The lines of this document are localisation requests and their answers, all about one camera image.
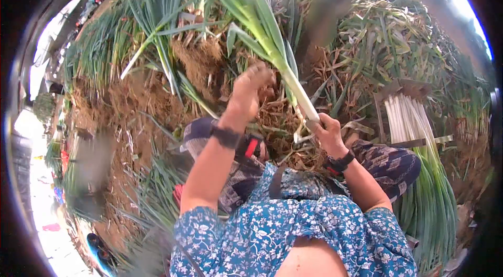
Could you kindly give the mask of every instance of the ground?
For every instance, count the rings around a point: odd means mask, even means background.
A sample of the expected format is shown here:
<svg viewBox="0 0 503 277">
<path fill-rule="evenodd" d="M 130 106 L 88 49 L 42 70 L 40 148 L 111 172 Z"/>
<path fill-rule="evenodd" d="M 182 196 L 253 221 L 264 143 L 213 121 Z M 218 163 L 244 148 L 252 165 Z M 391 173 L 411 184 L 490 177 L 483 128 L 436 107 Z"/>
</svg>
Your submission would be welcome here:
<svg viewBox="0 0 503 277">
<path fill-rule="evenodd" d="M 105 0 L 88 22 L 98 18 L 114 1 L 116 0 Z M 186 60 L 182 59 L 182 61 L 187 69 L 188 66 L 195 66 L 196 70 L 192 74 L 188 70 L 188 77 L 202 91 L 204 98 L 210 102 L 211 106 L 215 108 L 214 110 L 217 110 L 225 105 L 222 100 L 228 98 L 230 88 L 226 88 L 225 84 L 221 84 L 211 87 L 216 90 L 206 89 L 204 84 L 197 82 L 197 79 L 203 79 L 201 77 L 205 76 L 198 74 L 198 72 L 201 72 L 197 70 L 201 66 L 201 62 L 190 61 L 191 57 L 200 57 L 207 55 L 209 52 L 207 49 L 192 49 L 192 53 L 189 53 Z M 221 63 L 218 55 L 212 55 L 210 58 L 214 60 L 211 64 L 214 64 L 217 68 Z M 322 73 L 319 71 L 321 68 L 320 61 L 322 60 L 324 60 L 324 51 L 311 47 L 305 62 L 300 66 L 301 79 L 310 79 L 305 86 L 309 96 L 318 89 L 324 80 L 321 78 Z M 109 96 L 105 99 L 107 102 L 91 102 L 90 105 L 88 101 L 79 96 L 78 86 L 77 94 L 74 97 L 75 106 L 72 111 L 71 121 L 75 126 L 87 129 L 92 134 L 95 134 L 99 128 L 106 127 L 117 141 L 110 181 L 105 193 L 108 204 L 105 207 L 104 221 L 95 223 L 94 229 L 105 242 L 119 250 L 123 248 L 123 239 L 138 230 L 134 222 L 116 212 L 115 209 L 122 209 L 134 215 L 138 214 L 136 206 L 131 203 L 129 198 L 135 200 L 133 189 L 136 181 L 124 171 L 150 165 L 151 139 L 154 139 L 157 145 L 168 145 L 170 143 L 170 139 L 150 119 L 139 114 L 138 111 L 152 115 L 170 131 L 183 129 L 191 120 L 204 115 L 193 103 L 185 100 L 185 104 L 182 104 L 177 98 L 165 92 L 162 85 L 163 81 L 160 73 L 153 71 L 141 72 L 141 74 L 134 74 L 133 77 L 128 76 L 124 82 L 111 84 Z M 348 114 L 342 114 L 340 121 L 344 122 L 348 117 Z M 267 129 L 259 131 L 264 135 L 273 157 L 279 158 L 289 154 L 285 163 L 290 167 L 297 169 L 319 168 L 324 158 L 322 152 L 319 150 L 298 152 L 291 148 L 291 134 L 298 124 L 296 121 L 295 115 L 289 109 L 288 102 L 285 99 L 270 99 L 265 101 L 261 108 L 257 123 L 268 127 L 281 127 L 286 131 L 286 134 L 280 138 L 277 133 Z M 459 145 L 458 150 L 463 155 L 472 153 L 471 148 L 468 149 L 463 145 Z M 462 207 L 462 211 L 468 210 L 464 212 L 466 216 L 471 211 L 471 208 L 467 208 L 467 206 L 478 200 L 484 188 L 490 162 L 488 156 L 481 153 L 476 166 L 470 163 L 467 177 L 463 180 L 463 175 L 461 178 L 455 176 L 450 164 L 455 164 L 459 167 L 459 172 L 464 174 L 468 162 L 466 160 L 455 162 L 453 154 L 454 151 L 445 153 L 444 166 L 458 203 L 460 205 L 467 204 Z M 466 230 L 460 233 L 463 240 L 467 240 L 468 238 L 465 237 L 470 235 L 471 229 L 467 229 L 467 223 L 469 221 L 465 217 L 462 226 Z"/>
</svg>

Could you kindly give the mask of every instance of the floral print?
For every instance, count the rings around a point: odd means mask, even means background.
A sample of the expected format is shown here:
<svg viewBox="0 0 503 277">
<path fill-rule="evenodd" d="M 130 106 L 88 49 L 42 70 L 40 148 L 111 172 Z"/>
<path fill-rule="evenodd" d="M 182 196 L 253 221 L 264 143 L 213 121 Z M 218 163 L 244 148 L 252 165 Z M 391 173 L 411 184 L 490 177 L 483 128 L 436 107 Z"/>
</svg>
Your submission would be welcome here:
<svg viewBox="0 0 503 277">
<path fill-rule="evenodd" d="M 297 183 L 300 199 L 294 198 L 292 184 L 282 189 L 282 199 L 271 199 L 269 185 L 277 169 L 266 165 L 248 200 L 225 223 L 208 207 L 180 216 L 174 236 L 205 276 L 274 275 L 298 236 L 328 243 L 349 276 L 416 275 L 411 250 L 391 211 L 363 213 L 346 195 L 310 192 L 302 183 Z M 178 247 L 170 274 L 198 276 Z"/>
</svg>

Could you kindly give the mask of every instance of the cloth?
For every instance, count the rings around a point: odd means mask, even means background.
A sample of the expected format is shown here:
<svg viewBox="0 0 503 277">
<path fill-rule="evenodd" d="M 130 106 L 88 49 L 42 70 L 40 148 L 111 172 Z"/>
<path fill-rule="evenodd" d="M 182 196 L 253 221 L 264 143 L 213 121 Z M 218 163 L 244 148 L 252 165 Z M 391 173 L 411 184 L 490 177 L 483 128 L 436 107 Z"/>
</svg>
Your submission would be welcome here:
<svg viewBox="0 0 503 277">
<path fill-rule="evenodd" d="M 61 205 L 64 204 L 63 189 L 61 189 L 59 187 L 55 187 L 54 188 L 54 197 L 56 198 L 58 203 L 60 203 Z"/>
<path fill-rule="evenodd" d="M 55 224 L 42 226 L 42 230 L 44 230 L 44 231 L 59 231 L 59 230 L 61 230 L 61 227 L 59 226 L 58 223 L 55 223 Z"/>
<path fill-rule="evenodd" d="M 216 123 L 216 120 L 203 117 L 186 126 L 184 147 L 194 159 L 206 146 L 212 123 Z M 407 190 L 421 171 L 417 155 L 405 148 L 391 148 L 384 144 L 358 140 L 353 143 L 351 151 L 358 162 L 374 176 L 392 202 Z M 219 209 L 230 214 L 246 202 L 259 183 L 264 169 L 265 166 L 253 155 L 249 159 L 236 156 L 218 200 Z M 302 190 L 297 192 L 297 186 L 291 188 L 293 184 L 302 184 Z M 325 174 L 287 169 L 281 177 L 281 192 L 290 192 L 292 195 L 298 193 L 298 199 L 310 197 L 312 193 L 327 193 L 328 189 L 332 194 L 351 197 L 344 182 L 339 183 Z"/>
<path fill-rule="evenodd" d="M 61 173 L 64 175 L 66 169 L 68 168 L 68 161 L 70 160 L 70 155 L 65 150 L 61 150 Z"/>
<path fill-rule="evenodd" d="M 345 195 L 331 194 L 328 189 L 311 191 L 303 184 L 290 187 L 296 193 L 270 199 L 269 187 L 277 170 L 266 165 L 246 203 L 226 223 L 207 207 L 196 207 L 177 220 L 174 237 L 204 274 L 274 275 L 295 239 L 303 236 L 328 243 L 349 276 L 416 275 L 411 250 L 391 211 L 375 208 L 362 213 Z M 173 249 L 170 274 L 198 275 L 179 247 Z"/>
</svg>

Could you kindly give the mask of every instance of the leek pile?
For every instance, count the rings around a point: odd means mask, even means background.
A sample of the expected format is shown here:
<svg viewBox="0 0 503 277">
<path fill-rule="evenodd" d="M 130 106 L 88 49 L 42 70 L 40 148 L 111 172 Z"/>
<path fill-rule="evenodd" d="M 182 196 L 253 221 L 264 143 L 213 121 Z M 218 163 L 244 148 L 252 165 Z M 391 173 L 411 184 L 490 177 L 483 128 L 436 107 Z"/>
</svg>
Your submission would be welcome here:
<svg viewBox="0 0 503 277">
<path fill-rule="evenodd" d="M 456 199 L 434 142 L 433 131 L 417 100 L 403 94 L 384 101 L 389 119 L 391 142 L 425 138 L 426 146 L 414 148 L 421 160 L 417 181 L 393 203 L 402 230 L 418 239 L 414 259 L 420 273 L 446 264 L 456 248 Z"/>
<path fill-rule="evenodd" d="M 54 171 L 56 178 L 62 177 L 61 139 L 54 138 L 47 145 L 45 165 Z"/>
</svg>

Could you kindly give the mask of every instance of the green onion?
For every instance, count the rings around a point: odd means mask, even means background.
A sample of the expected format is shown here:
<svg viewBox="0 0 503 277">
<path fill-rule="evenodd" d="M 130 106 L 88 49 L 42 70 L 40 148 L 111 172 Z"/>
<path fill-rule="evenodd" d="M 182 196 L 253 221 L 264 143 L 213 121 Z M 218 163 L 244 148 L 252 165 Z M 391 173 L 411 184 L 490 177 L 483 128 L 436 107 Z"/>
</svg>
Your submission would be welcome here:
<svg viewBox="0 0 503 277">
<path fill-rule="evenodd" d="M 289 96 L 293 107 L 298 104 L 310 120 L 319 121 L 318 113 L 307 97 L 293 69 L 289 65 L 285 43 L 281 36 L 273 11 L 266 0 L 220 0 L 234 17 L 245 26 L 252 35 L 249 36 L 237 25 L 231 24 L 228 30 L 227 47 L 233 44 L 236 36 L 262 59 L 271 62 L 281 73 L 283 80 L 292 95 Z"/>
<path fill-rule="evenodd" d="M 456 199 L 440 161 L 433 131 L 422 104 L 403 94 L 385 100 L 391 142 L 426 139 L 414 148 L 422 163 L 419 178 L 393 210 L 404 232 L 420 241 L 414 258 L 421 273 L 446 264 L 455 251 Z"/>
<path fill-rule="evenodd" d="M 203 101 L 203 99 L 201 99 L 199 97 L 196 89 L 192 86 L 191 82 L 185 77 L 185 75 L 180 71 L 178 71 L 178 75 L 179 75 L 180 79 L 182 80 L 181 87 L 182 87 L 184 94 L 187 97 L 191 98 L 194 102 L 198 103 L 198 105 L 201 107 L 201 109 L 204 109 L 213 118 L 219 119 L 220 117 L 218 117 L 216 115 L 216 113 L 213 112 L 213 110 L 211 110 L 210 107 L 208 107 L 208 105 Z"/>
</svg>

